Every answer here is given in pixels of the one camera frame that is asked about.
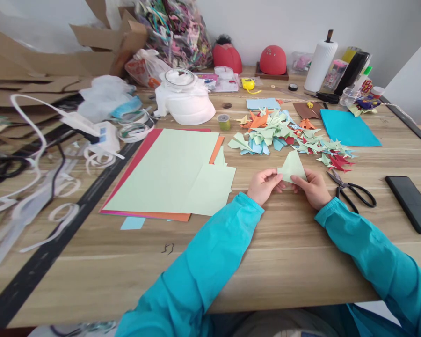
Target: hand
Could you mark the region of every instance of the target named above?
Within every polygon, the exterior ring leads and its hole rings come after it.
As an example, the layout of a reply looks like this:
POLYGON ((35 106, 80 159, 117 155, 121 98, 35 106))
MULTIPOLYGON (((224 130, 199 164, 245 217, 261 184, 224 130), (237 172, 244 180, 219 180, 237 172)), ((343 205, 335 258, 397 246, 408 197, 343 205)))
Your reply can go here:
POLYGON ((304 169, 304 173, 308 182, 298 176, 291 176, 291 179, 296 184, 293 185, 293 190, 295 193, 298 193, 298 186, 301 187, 310 206, 319 211, 332 200, 332 197, 327 191, 323 176, 320 173, 313 172, 307 168, 304 169))
POLYGON ((277 174, 277 169, 269 168, 257 172, 249 184, 247 196, 254 200, 259 206, 268 200, 272 190, 282 193, 285 183, 282 181, 282 174, 277 174))

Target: scissors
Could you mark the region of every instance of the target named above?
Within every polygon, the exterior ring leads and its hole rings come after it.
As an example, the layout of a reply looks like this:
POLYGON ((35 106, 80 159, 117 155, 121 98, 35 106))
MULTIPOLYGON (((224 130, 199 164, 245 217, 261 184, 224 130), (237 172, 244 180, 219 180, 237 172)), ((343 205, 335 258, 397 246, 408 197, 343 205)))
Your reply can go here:
POLYGON ((351 201, 351 199, 346 195, 346 193, 343 191, 343 189, 345 187, 348 187, 351 191, 353 191, 353 193, 368 207, 374 208, 377 206, 377 202, 376 199, 373 197, 373 195, 365 188, 363 188, 362 186, 353 184, 353 183, 344 183, 340 176, 338 175, 337 172, 334 171, 334 174, 330 174, 329 172, 327 173, 329 174, 329 176, 332 178, 332 180, 334 180, 337 184, 339 184, 340 186, 337 187, 337 192, 336 192, 336 196, 338 199, 340 199, 340 193, 341 195, 344 196, 345 200, 348 202, 348 204, 352 207, 353 211, 357 214, 359 214, 359 211, 357 210, 357 207, 354 205, 354 203, 351 201), (357 192, 357 190, 361 190, 363 192, 365 192, 365 194, 370 198, 371 200, 371 204, 366 201, 360 194, 359 192, 357 192))

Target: black scissors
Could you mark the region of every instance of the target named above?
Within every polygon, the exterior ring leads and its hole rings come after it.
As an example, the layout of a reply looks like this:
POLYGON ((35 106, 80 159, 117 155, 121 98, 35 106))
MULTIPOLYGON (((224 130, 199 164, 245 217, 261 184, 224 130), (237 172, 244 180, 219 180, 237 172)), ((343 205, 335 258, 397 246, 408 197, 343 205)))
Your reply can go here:
POLYGON ((344 183, 342 180, 341 180, 341 178, 340 178, 340 176, 338 175, 338 173, 337 172, 335 172, 334 171, 334 174, 332 175, 332 174, 330 174, 329 172, 327 173, 327 174, 329 174, 329 176, 332 178, 332 180, 334 180, 337 184, 339 184, 340 186, 338 186, 337 187, 337 192, 336 192, 336 196, 337 196, 337 198, 338 199, 340 199, 340 193, 341 193, 341 195, 343 195, 344 196, 344 198, 346 199, 346 201, 348 202, 348 204, 352 207, 352 210, 354 211, 354 212, 356 212, 357 214, 359 214, 359 211, 357 210, 357 207, 354 205, 354 203, 351 201, 351 199, 349 199, 349 197, 346 195, 346 193, 343 191, 343 189, 345 188, 345 187, 348 187, 351 191, 353 191, 353 193, 365 204, 365 205, 367 205, 368 207, 371 207, 371 208, 373 208, 373 207, 376 207, 377 206, 377 202, 376 202, 376 199, 373 197, 373 195, 367 190, 367 189, 364 189, 362 186, 359 186, 359 185, 356 185, 356 184, 353 184, 353 183, 344 183), (357 190, 356 189, 359 189, 359 190, 361 190, 361 191, 363 191, 363 192, 365 192, 365 194, 370 198, 370 200, 371 200, 371 204, 368 202, 368 201, 366 201, 360 194, 359 194, 359 192, 357 192, 357 190))
POLYGON ((0 153, 0 183, 18 176, 28 166, 29 162, 23 157, 6 156, 0 153))

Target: white plastic bag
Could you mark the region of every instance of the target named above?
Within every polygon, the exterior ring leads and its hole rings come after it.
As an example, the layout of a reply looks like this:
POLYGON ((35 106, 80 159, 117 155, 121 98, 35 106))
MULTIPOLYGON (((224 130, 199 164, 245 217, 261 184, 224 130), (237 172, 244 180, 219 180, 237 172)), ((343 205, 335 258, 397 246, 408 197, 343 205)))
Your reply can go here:
POLYGON ((84 102, 78 107, 78 113, 99 123, 109 119, 112 112, 120 105, 133 99, 136 87, 129 85, 117 76, 104 75, 92 80, 92 87, 80 90, 84 102))
POLYGON ((154 49, 140 49, 133 59, 125 64, 125 69, 141 86, 157 88, 161 83, 159 75, 171 69, 158 55, 154 49))

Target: red egg-shaped object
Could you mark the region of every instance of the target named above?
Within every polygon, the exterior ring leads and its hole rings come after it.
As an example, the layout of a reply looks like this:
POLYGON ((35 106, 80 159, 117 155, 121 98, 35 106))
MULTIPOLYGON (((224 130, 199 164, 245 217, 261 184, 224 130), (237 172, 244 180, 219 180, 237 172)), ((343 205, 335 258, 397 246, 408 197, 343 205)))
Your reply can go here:
POLYGON ((287 57, 284 50, 276 45, 265 48, 260 60, 261 71, 269 75, 284 75, 287 71, 287 57))

